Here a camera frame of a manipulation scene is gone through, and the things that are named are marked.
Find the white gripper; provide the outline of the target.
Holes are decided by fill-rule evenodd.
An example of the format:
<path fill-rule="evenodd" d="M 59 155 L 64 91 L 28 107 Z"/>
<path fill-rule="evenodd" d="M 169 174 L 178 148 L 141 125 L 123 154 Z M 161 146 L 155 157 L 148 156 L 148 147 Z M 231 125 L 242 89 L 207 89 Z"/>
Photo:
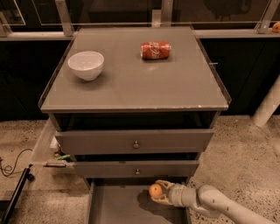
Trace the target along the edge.
<path fill-rule="evenodd" d="M 152 197 L 151 199 L 162 205 L 175 207 L 184 207 L 182 202 L 182 193 L 185 187 L 180 184 L 175 184 L 167 180 L 157 180 L 156 181 L 157 194 L 163 193 L 157 197 Z"/>

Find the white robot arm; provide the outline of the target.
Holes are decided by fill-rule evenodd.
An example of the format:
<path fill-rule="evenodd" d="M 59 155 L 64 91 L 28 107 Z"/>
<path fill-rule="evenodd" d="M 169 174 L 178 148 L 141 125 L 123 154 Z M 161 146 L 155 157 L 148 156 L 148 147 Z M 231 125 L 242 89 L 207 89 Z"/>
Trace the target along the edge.
<path fill-rule="evenodd" d="M 198 189 L 166 180 L 157 180 L 149 188 L 150 198 L 159 204 L 187 207 L 209 218 L 224 214 L 235 224 L 276 224 L 234 202 L 217 188 L 202 185 Z"/>

